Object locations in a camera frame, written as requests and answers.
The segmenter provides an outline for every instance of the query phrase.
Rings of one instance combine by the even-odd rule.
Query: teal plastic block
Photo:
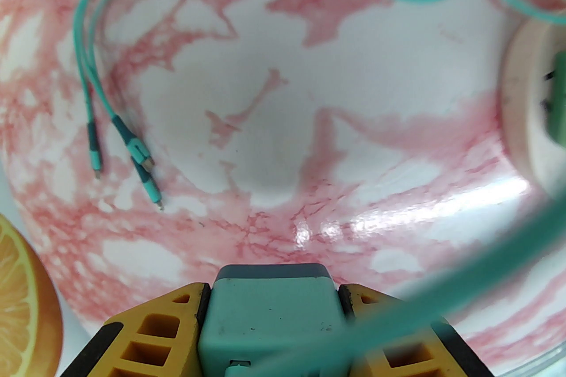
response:
[[[345,324],[334,282],[320,264],[226,266],[210,295],[200,364],[205,377],[224,377],[231,363],[253,367]],[[348,368],[344,363],[308,376],[347,377]]]

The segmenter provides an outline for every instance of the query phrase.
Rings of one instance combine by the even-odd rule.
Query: citrus fruit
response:
[[[0,376],[52,377],[62,343],[53,284],[34,250],[0,215]]]

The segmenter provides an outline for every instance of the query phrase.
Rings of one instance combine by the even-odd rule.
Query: cable connector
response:
[[[103,170],[103,159],[100,153],[99,135],[96,132],[95,121],[89,121],[87,124],[88,148],[91,153],[91,167],[95,172],[95,177],[100,179],[100,173]]]
[[[118,115],[114,116],[112,118],[112,123],[124,140],[124,144],[128,148],[132,159],[136,163],[139,163],[146,171],[151,172],[155,166],[155,162],[149,153],[149,149],[147,149],[145,144],[137,137],[137,135],[127,128],[121,117]]]
[[[159,210],[163,210],[163,200],[161,197],[161,191],[159,191],[159,189],[157,188],[157,185],[153,180],[153,177],[151,177],[150,173],[147,172],[145,168],[142,167],[138,162],[136,162],[133,157],[132,157],[132,163],[134,164],[134,167],[138,172],[143,187],[147,192],[147,195],[149,196],[150,200],[154,202],[157,205],[157,207],[159,207]]]

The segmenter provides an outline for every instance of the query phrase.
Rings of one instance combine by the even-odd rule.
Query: white and pink marbled background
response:
[[[227,263],[318,261],[402,294],[542,203],[505,157],[495,0],[114,0],[105,88],[149,144],[148,201],[97,104],[89,169],[78,0],[0,0],[2,161],[83,325]],[[564,7],[562,0],[532,0]],[[566,339],[564,246],[453,318],[495,373]]]

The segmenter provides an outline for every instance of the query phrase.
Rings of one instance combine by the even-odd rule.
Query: yellow plastic part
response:
[[[196,314],[204,286],[183,286],[108,319],[124,326],[89,377],[202,377]]]
[[[360,284],[347,284],[356,317],[399,302]],[[354,363],[350,377],[467,377],[432,328],[402,338]]]

